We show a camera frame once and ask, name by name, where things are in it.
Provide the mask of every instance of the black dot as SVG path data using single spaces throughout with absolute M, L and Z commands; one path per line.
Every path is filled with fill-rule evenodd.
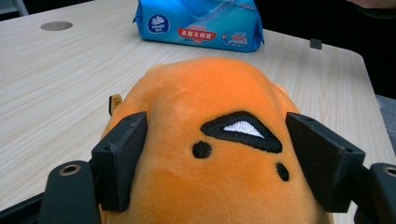
M 283 165 L 281 162 L 278 162 L 276 164 L 276 171 L 279 177 L 283 181 L 289 181 L 289 171 L 286 169 L 285 165 Z
M 192 155 L 197 159 L 206 159 L 212 153 L 212 146 L 206 142 L 199 142 L 192 146 Z

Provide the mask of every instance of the white triangular eye patch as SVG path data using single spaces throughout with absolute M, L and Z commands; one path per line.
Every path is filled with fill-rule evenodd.
M 225 126 L 223 130 L 227 132 L 246 133 L 260 138 L 265 138 L 255 127 L 253 127 L 253 125 L 245 120 L 237 121 L 232 125 Z

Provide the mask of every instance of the red label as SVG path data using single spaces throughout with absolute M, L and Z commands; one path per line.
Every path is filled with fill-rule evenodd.
M 201 30 L 191 30 L 185 28 L 177 29 L 178 35 L 181 37 L 193 39 L 197 42 L 202 42 L 204 40 L 213 40 L 216 37 L 215 32 L 201 31 Z

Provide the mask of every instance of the plush toy eye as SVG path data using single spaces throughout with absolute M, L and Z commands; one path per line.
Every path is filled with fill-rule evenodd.
M 201 131 L 221 140 L 242 143 L 270 153 L 282 152 L 282 144 L 259 119 L 246 111 L 238 111 L 212 119 Z
M 288 171 L 288 169 L 286 169 L 286 167 L 283 163 L 278 162 L 276 164 L 276 171 L 277 171 L 277 174 L 279 175 L 279 177 L 283 181 L 289 181 L 289 171 Z
M 212 146 L 210 146 L 206 142 L 198 142 L 194 146 L 192 146 L 192 155 L 196 159 L 206 159 L 212 153 Z

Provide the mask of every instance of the tissue pack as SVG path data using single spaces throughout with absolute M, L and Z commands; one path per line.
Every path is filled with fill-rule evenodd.
M 263 43 L 253 0 L 139 0 L 134 22 L 145 40 L 242 52 Z

